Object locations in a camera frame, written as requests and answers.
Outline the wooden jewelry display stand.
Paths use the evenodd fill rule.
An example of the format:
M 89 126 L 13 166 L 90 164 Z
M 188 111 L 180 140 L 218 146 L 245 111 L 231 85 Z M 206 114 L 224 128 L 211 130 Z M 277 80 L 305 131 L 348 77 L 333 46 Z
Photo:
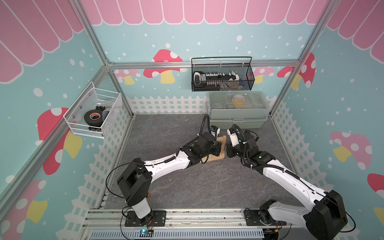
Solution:
M 226 136 L 218 137 L 218 142 L 221 145 L 220 145 L 220 148 L 217 149 L 217 151 L 216 151 L 217 155 L 211 154 L 211 155 L 209 155 L 207 157 L 202 158 L 202 163 L 223 160 L 225 158 L 226 141 L 227 141 L 227 137 Z

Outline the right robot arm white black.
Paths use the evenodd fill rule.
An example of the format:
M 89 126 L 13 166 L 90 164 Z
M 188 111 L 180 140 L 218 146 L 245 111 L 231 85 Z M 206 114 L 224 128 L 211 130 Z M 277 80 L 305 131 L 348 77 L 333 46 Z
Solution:
M 302 205 L 286 205 L 268 200 L 259 207 L 259 219 L 264 225 L 276 222 L 300 226 L 317 240 L 332 240 L 346 233 L 345 226 L 352 217 L 346 212 L 343 198 L 336 191 L 316 187 L 288 168 L 266 151 L 260 151 L 258 136 L 249 130 L 232 125 L 227 130 L 231 142 L 227 145 L 228 157 L 240 157 L 241 164 L 257 171 L 293 195 Z

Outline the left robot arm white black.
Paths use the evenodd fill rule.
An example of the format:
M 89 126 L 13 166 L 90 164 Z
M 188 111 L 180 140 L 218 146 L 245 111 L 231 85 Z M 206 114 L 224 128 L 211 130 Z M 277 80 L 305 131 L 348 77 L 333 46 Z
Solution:
M 106 182 L 118 168 L 126 169 L 116 180 L 121 194 L 107 190 L 114 196 L 124 199 L 127 207 L 132 209 L 140 226 L 148 227 L 155 223 L 155 214 L 148 203 L 148 193 L 152 182 L 172 172 L 190 168 L 199 163 L 205 164 L 210 156 L 221 154 L 222 143 L 218 141 L 219 128 L 210 125 L 210 117 L 203 118 L 199 133 L 195 138 L 180 147 L 176 153 L 152 160 L 142 161 L 136 158 L 129 163 L 113 168 L 107 175 Z

